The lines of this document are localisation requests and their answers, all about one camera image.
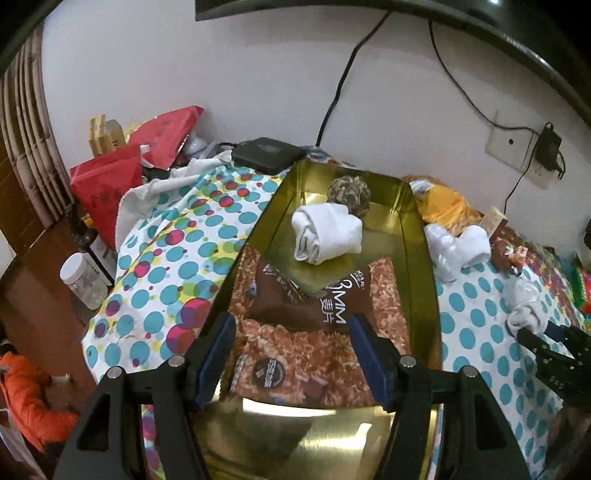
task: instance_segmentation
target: white rolled towel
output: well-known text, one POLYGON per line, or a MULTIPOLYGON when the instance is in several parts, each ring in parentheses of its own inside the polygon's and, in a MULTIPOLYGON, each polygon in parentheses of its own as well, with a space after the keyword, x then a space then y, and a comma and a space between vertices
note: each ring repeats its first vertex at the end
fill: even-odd
POLYGON ((345 205, 302 205, 291 217, 295 230, 294 258, 319 265, 344 254, 361 252, 363 223, 345 205))

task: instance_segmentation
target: white jar lid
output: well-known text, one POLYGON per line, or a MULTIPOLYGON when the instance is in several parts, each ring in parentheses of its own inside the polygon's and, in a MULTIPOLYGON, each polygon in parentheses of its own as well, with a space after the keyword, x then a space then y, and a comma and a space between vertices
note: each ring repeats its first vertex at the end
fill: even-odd
POLYGON ((78 280, 86 269, 86 260, 80 252, 76 252, 61 266, 60 278, 66 285, 78 280))

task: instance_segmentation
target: polka dot bedsheet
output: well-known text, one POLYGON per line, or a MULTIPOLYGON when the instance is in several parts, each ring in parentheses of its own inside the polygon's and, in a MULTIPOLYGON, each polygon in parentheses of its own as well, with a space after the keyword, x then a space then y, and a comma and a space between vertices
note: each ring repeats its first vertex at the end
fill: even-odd
MULTIPOLYGON (((570 325, 560 303, 550 294, 530 267, 522 276, 540 292, 541 311, 557 325, 570 325)), ((562 400, 535 377, 535 357, 520 346, 505 327, 510 312, 505 297, 506 274, 491 262, 463 268, 453 283, 436 281, 441 322, 443 369, 457 372, 473 365, 488 384, 517 438, 532 478, 543 469, 548 427, 562 400)), ((570 356, 562 343, 548 342, 555 352, 570 356)), ((431 458, 433 479, 441 444, 441 423, 431 458)))
POLYGON ((113 291, 82 340, 96 381, 115 365, 148 370, 185 353, 284 176, 222 165, 154 199, 125 238, 113 291))

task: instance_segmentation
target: blue gripper pad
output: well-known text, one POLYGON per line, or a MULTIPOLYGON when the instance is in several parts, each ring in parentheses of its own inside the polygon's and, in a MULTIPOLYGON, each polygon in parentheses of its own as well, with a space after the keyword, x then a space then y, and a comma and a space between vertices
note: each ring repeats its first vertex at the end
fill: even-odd
POLYGON ((400 354, 390 340, 378 337, 363 315, 354 315, 348 324, 351 345, 371 394, 384 410, 391 411, 400 354))
POLYGON ((548 322, 548 326, 546 327, 546 330, 544 331, 544 333, 552 338, 553 341, 555 342, 563 342, 566 339, 566 331, 565 329, 563 329, 561 326, 556 325, 553 322, 548 322))
POLYGON ((225 314, 223 326, 214 339, 199 372, 195 398, 195 405, 199 410, 211 402, 235 339, 236 321, 232 315, 225 314))

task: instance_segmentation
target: yellow bag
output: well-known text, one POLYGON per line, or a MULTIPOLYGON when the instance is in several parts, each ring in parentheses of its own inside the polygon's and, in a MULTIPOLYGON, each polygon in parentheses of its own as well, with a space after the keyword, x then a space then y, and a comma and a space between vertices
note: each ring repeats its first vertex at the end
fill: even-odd
POLYGON ((414 198, 426 223, 438 223, 453 236, 460 235, 470 225, 480 223, 482 215, 470 207, 461 194, 441 180, 426 176, 407 176, 403 180, 409 183, 425 181, 424 188, 418 189, 414 198))

